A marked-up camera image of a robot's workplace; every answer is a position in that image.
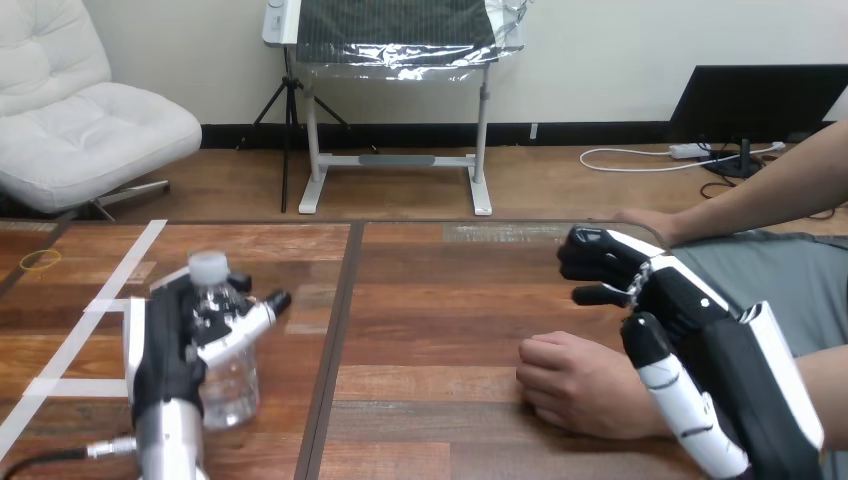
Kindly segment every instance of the plastic water bottle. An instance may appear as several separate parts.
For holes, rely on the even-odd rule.
[[[226,323],[247,311],[247,300],[227,282],[230,269],[223,252],[192,255],[188,267],[197,293],[193,312],[196,337],[202,338],[215,322]],[[259,378],[253,346],[206,372],[200,398],[204,409],[203,426],[209,430],[235,427],[253,418],[259,406]]]

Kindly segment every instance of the black and white robotic hand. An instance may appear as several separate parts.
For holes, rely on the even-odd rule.
[[[628,308],[624,349],[670,429],[712,478],[821,478],[824,433],[768,302],[734,315],[677,258],[575,226],[557,256],[581,305]]]
[[[199,391],[206,371],[250,346],[291,303],[285,292],[263,302],[246,296],[248,276],[226,282],[238,294],[224,300],[226,315],[198,316],[187,269],[154,284],[150,299],[130,299],[124,361],[143,480],[208,480]]]

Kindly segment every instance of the monitor stand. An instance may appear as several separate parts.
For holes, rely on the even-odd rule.
[[[710,160],[725,158],[736,155],[731,152],[717,152],[710,154]],[[703,167],[715,174],[730,178],[749,178],[760,171],[762,165],[751,161],[751,141],[743,138],[739,142],[739,158],[726,162],[707,163]]]

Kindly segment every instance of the white bottle cap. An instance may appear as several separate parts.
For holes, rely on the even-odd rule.
[[[210,287],[227,281],[230,267],[224,252],[200,252],[188,257],[188,275],[191,283]]]

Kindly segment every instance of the white armchair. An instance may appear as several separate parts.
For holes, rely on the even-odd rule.
[[[46,213],[167,191],[103,196],[196,151],[200,124],[110,79],[81,0],[0,0],[0,191]]]

